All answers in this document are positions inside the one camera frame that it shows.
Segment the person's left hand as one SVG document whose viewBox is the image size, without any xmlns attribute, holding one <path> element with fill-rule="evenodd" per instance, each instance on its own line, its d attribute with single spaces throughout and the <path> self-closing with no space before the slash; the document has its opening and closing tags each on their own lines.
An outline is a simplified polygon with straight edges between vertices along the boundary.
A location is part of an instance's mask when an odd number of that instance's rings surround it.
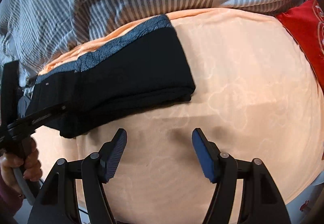
<svg viewBox="0 0 324 224">
<path fill-rule="evenodd" d="M 22 194 L 22 190 L 15 178 L 13 169 L 19 169 L 23 166 L 25 169 L 23 178 L 32 182 L 36 182 L 42 177 L 41 163 L 38 159 L 39 151 L 34 138 L 31 138 L 31 151 L 32 152 L 25 160 L 6 152 L 1 156 L 2 179 L 9 188 L 19 195 Z"/>
</svg>

